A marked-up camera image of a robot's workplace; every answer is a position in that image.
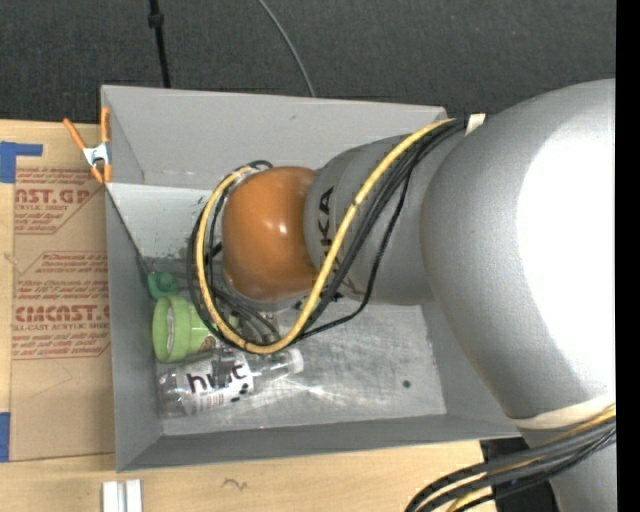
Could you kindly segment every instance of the table surface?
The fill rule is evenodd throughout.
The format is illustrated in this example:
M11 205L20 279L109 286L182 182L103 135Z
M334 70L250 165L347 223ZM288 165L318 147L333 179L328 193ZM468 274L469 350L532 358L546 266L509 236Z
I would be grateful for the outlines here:
M1 183L0 412L10 409L12 220L13 185ZM431 481L480 461L479 443L465 441L135 473L116 473L113 454L11 462L0 464L0 510L97 511L102 482L140 478L144 509L151 512L400 511Z

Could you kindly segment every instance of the cable bundle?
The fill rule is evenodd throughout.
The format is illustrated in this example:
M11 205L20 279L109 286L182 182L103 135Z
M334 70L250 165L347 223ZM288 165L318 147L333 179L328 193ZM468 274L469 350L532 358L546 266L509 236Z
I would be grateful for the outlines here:
M476 464L436 480L414 496L405 512L434 511L452 500L455 501L447 512L469 510L493 499L487 487L509 483L501 495L518 493L559 475L615 442L614 404L594 420L539 448Z
M280 336L278 330L260 312L252 309L232 294L225 293L214 283L213 261L218 253L223 250L221 244L213 246L215 240L215 227L217 218L222 211L224 200L231 188L237 185L249 174L257 172L257 166L270 167L265 161L257 161L241 167L225 177L216 187L200 217L198 218L190 239L187 257L187 281L192 300L198 313L211 331L222 341L231 343L243 350L257 354L269 354L281 350L292 343L335 327L351 320L358 315L367 305L375 282L378 267L391 238L396 221L400 215L408 190L409 179L416 164L426 156L429 151L450 135L462 129L462 122L454 122L453 119L445 119L433 123L406 137L398 144L373 170L364 182L358 193L354 196L351 207L347 210L342 222L334 236L333 243L327 253L318 279L311 290L309 297L291 330L284 336ZM381 183L379 190L373 192L374 185ZM355 260L358 251L371 232L376 220L384 208L389 204L397 190L402 187L400 197L396 203L394 213L389 221L383 240L377 252L367 290L358 309L341 319L329 324L321 325L315 329L312 326L321 316L326 307L335 300L338 288L342 284L350 266ZM355 234L352 243L347 250L344 259L338 268L334 263L349 227L362 208L362 203L368 201L367 211ZM207 227L209 230L209 244L206 247ZM252 326L254 335L252 339L246 339L240 334L231 322L224 318L219 304L225 305L245 321L245 325Z

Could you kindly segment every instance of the orange clip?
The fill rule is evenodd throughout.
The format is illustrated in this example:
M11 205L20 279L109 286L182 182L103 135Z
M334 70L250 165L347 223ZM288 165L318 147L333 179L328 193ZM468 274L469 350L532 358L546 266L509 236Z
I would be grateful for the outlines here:
M101 185L103 185L105 181L107 183L111 183L111 177L113 174L111 163L109 162L109 153L107 150L107 144L111 142L111 130L109 126L110 116L111 112L109 111L109 109L107 107L102 107L102 111L100 112L100 132L102 143L95 148L87 148L87 145L85 144L84 140L82 140L80 133L70 119L65 117L62 120L62 124L66 126L67 130L69 130L69 134L71 135L73 142L75 142L76 146L78 146L78 148L82 150L85 158L87 159L87 162L89 162L89 165L91 165L91 174ZM103 174L100 174L100 171L96 166L97 160L104 161L104 167L102 169Z

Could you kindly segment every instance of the black wire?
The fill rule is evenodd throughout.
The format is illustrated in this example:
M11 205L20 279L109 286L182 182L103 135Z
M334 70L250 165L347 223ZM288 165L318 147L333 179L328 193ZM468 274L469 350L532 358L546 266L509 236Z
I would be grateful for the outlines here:
M264 9L264 11L267 13L269 18L271 18L271 21L273 21L273 24L278 29L278 32L280 32L280 35L284 39L284 42L287 44L287 47L289 48L289 51L291 52L291 54L293 55L293 58L295 59L296 63L298 64L298 69L300 70L300 73L302 73L302 77L304 78L304 81L307 84L307 89L309 89L309 95L312 98L315 98L316 97L316 91L314 90L313 85L311 84L311 80L309 79L309 75L307 74L306 69L302 65L302 60L300 59L300 56L298 55L298 52L296 51L295 47L293 46L293 43L291 42L291 39L289 39L289 36L285 32L284 27L280 24L280 22L278 21L278 18L276 18L276 15L273 14L271 9L269 9L269 7L267 6L266 2L264 2L263 0L257 0L257 1L260 4L260 6L262 7L262 9Z
M535 483L531 483L531 486L541 483L551 477L547 476L542 478L537 477L536 475L540 473L548 475L558 474L558 471L564 470L562 468L568 469L568 467L573 467L573 465L577 464L577 462L574 462L577 459L584 460L584 458L594 453L594 451L600 449L602 447L603 440L608 440L612 435L615 435L615 423L616 420L614 417L600 425L590 427L584 432L574 434L569 438L562 439L539 448L522 450L518 453L501 457L494 461L476 464L474 466L455 471L438 479L416 494L416 496L414 496L411 502L407 505L405 512L428 512L430 510L435 510L447 501L462 497L474 490L531 476L532 474L533 477L530 478L530 481L533 482L535 480ZM519 466L511 470L500 471L504 467L517 465L527 461L535 462L531 462L526 466ZM455 487L454 489L439 495L429 503L421 505L425 500L429 499L433 494L445 487L449 487L459 480L471 478L483 473L487 474L473 482Z
M607 448L608 446L611 446L613 443L615 443L615 434L607 435L603 437L602 440L596 441L595 443L593 443L593 445L589 446L588 449L584 451L584 453L576 454L572 457L569 457L569 460L567 460L566 462L557 464L557 466L553 470L545 472L541 475L534 475L533 477L525 479L522 482L517 481L511 487L501 490L500 497L506 498L513 494L518 494L527 489L530 489L531 487L535 487L536 485L540 485L541 483L551 478L554 478L558 476L560 473L563 473L571 469L572 467L576 466L577 464L579 464L580 462L588 458L590 455L592 455L596 451L599 451L601 449ZM457 509L456 512L465 512L492 499L494 499L494 496L491 494L487 496L482 496L470 503L467 503L465 506Z
M404 201L405 201L405 198L407 196L407 190L409 188L409 179L410 179L410 177L411 176L409 175L404 180L404 187L402 188L402 192L400 194L400 199L398 200L398 203L396 205L396 209L393 212L393 216L389 220L389 224L387 225L387 229L385 230L384 237L382 238L382 243L380 244L380 247L378 248L378 252L376 253L376 257L375 257L373 266L371 268L371 273L369 274L369 280L368 280L368 283L367 283L367 290L366 290L366 292L364 294L364 297L362 298L362 301L360 302L360 306L358 306L358 309L356 309L353 313L350 313L349 315L346 315L346 316L343 316L342 318L334 320L333 322L326 323L324 325L321 325L320 327L316 327L315 329L313 329L311 331L303 333L301 336L298 337L298 339L296 341L300 341L300 340L302 340L304 338L308 338L310 336L313 336L314 334L318 334L318 333L326 331L328 329L332 329L333 327L336 327L336 326L341 325L341 324L343 324L345 322L353 320L367 306L367 304L369 303L369 299L371 298L371 293L373 292L373 285L375 283L376 276L378 275L378 267L380 266L380 262L382 261L382 257L384 256L384 253L387 250L387 245L389 244L389 240L391 239L391 234L393 232L393 228L395 227L396 222L398 220L398 217L400 216L400 212L402 211L402 206L404 205Z
M367 291L365 292L365 295L362 299L362 303L364 303L364 305L362 305L361 303L361 306L358 308L356 312L350 315L347 315L342 319L336 320L329 324L322 325L312 331L307 331L317 321L317 319L324 312L326 307L333 300L333 297L335 296L335 294L338 291L338 288L344 281L344 278L346 277L349 269L351 268L356 256L358 255L358 252L362 248L362 245L364 244L367 236L371 232L373 225L378 220L380 213L387 206L388 202L390 201L391 197L395 194L400 184L403 183L403 181L406 179L407 180L405 182L405 188L406 188L408 184L408 177L413 172L413 168L417 165L417 163L420 162L421 159L424 158L424 156L426 156L430 151L432 151L434 147L436 147L441 142L449 138L451 135L454 135L455 133L460 131L462 127L463 127L462 123L456 122L456 123L450 123L448 125L442 125L436 128L435 130L433 130L432 132L429 132L421 143L414 145L414 148L412 148L411 151L405 152L405 154L397 162L395 169L390 170L391 171L390 177L385 181L380 192L376 194L376 196L372 199L371 206L368 208L367 212L365 213L365 216L361 221L360 227L358 228L358 231L353 238L353 241L349 247L349 250L347 251L342 262L340 263L340 267L336 270L334 277L329 283L329 286L325 290L323 294L323 298L318 303L313 313L309 317L309 320L305 324L303 334L300 337L298 337L298 341L304 338L308 338L313 334L317 334L319 332L325 331L331 327L335 327L336 325L339 325L343 322L346 322L347 320L350 320L353 317L355 317L364 309L364 307L366 306L365 299L368 302L370 295L373 291L373 284L377 274L378 266L380 264L380 260L382 259L382 255L384 254L384 250L382 251L382 254L380 253L380 251L378 251L378 254L376 255L374 266L372 267L372 271L369 275ZM399 212L394 212L394 216L396 217L396 220L397 220L396 213L397 215L399 215ZM390 236L391 236L391 232L388 232L388 236L387 236L387 233L385 233L385 238L383 239L383 244L385 246L385 249Z
M220 341L230 343L229 340L227 340L224 337L224 335L218 329L215 328L213 322L211 321L211 317L208 314L208 311L205 309L203 305L201 297L198 296L197 290L199 290L199 285L195 285L196 278L193 275L193 264L194 264L193 247L194 247L195 237L198 232L198 226L200 224L201 219L202 219L202 212L200 213L198 220L196 220L193 231L191 233L191 237L189 237L189 243L187 245L186 279L187 279L187 287L189 289L189 296L191 297L191 302L196 308L198 315L204 322L205 326L209 329L209 331L211 331L211 333ZM264 318L259 313L256 313L248 306L242 303L239 303L233 297L223 292L222 290L214 288L213 291L214 291L215 298L218 298L221 302L225 303L233 311L237 312L238 316L240 316L243 320L249 322L254 329L256 329L256 327L255 325L253 325L252 322L257 321L262 325L264 325L264 327L266 327L272 333L276 335L279 334L278 330L266 318ZM240 336L240 334L237 333L232 326L230 327L236 334L238 334L238 336Z
M164 23L164 14L160 12L160 4L158 0L149 0L151 12L149 14L149 27L154 29L156 33L156 45L158 47L158 57L160 59L160 69L162 71L162 84L166 89L171 88L171 78L169 77L169 63L167 61L167 52L164 47L164 33L162 25Z

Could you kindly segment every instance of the bottle label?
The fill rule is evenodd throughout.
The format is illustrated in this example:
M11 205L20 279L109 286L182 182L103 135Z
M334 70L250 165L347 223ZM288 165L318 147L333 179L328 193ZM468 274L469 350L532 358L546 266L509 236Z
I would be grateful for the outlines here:
M244 354L224 354L182 367L176 374L187 415L238 402L254 391Z

